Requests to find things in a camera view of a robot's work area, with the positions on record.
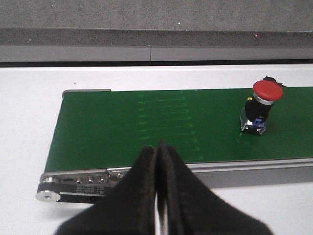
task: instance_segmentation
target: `red mushroom button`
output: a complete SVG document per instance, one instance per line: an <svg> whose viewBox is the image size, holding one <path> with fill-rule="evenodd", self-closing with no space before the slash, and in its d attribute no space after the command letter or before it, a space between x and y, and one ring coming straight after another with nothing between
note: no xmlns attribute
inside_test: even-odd
<svg viewBox="0 0 313 235"><path fill-rule="evenodd" d="M254 92L261 99L268 101L276 101L283 97L283 89L276 83L271 81L258 81L253 85Z"/></svg>

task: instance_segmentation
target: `green conveyor belt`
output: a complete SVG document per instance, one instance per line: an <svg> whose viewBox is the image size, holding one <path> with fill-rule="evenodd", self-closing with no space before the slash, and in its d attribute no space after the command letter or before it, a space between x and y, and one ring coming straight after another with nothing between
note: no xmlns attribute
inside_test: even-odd
<svg viewBox="0 0 313 235"><path fill-rule="evenodd" d="M284 88L262 136L241 132L252 89L67 92L45 172L131 166L159 139L186 163L313 156L313 88Z"/></svg>

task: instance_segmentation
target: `white surface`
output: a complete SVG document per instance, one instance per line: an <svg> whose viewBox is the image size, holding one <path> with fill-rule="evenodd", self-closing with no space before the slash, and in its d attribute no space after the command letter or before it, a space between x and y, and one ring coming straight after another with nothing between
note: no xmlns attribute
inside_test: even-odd
<svg viewBox="0 0 313 235"><path fill-rule="evenodd" d="M50 235L89 206L35 199L64 90L238 88L266 75L313 86L313 65L0 69L0 234ZM214 191L276 235L313 234L312 182Z"/></svg>

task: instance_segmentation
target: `red button cap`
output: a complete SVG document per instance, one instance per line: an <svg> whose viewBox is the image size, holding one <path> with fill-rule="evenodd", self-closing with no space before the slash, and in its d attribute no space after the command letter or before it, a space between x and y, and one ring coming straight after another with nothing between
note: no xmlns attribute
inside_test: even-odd
<svg viewBox="0 0 313 235"><path fill-rule="evenodd" d="M258 97L268 101L279 100L284 95L283 89L278 84L266 80L254 83L253 90Z"/></svg>

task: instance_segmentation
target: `gray countertop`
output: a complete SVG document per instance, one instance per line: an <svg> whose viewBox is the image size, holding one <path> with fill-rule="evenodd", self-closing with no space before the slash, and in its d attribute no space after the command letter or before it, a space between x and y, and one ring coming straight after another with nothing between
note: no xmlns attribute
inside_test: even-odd
<svg viewBox="0 0 313 235"><path fill-rule="evenodd" d="M2 0L2 46L313 47L313 0Z"/></svg>

